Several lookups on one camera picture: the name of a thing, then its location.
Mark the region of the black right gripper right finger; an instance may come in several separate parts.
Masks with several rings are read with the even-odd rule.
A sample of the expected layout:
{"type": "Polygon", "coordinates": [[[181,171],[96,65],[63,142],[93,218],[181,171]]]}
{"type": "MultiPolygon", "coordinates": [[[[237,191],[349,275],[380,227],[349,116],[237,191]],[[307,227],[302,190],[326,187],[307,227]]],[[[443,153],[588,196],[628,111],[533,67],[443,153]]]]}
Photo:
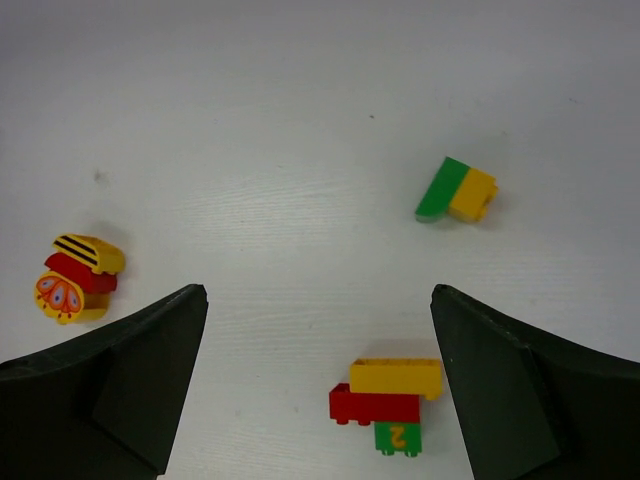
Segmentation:
{"type": "Polygon", "coordinates": [[[434,288],[437,342],[477,479],[636,479],[639,365],[434,288]]]}

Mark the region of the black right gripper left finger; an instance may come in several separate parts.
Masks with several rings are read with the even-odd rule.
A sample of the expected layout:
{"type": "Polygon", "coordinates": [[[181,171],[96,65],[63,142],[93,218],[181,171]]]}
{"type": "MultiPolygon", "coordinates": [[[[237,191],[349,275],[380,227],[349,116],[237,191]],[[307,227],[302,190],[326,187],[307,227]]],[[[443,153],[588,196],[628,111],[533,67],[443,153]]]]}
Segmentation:
{"type": "Polygon", "coordinates": [[[187,285],[1,365],[4,479],[156,479],[168,467],[207,318],[187,285]]]}

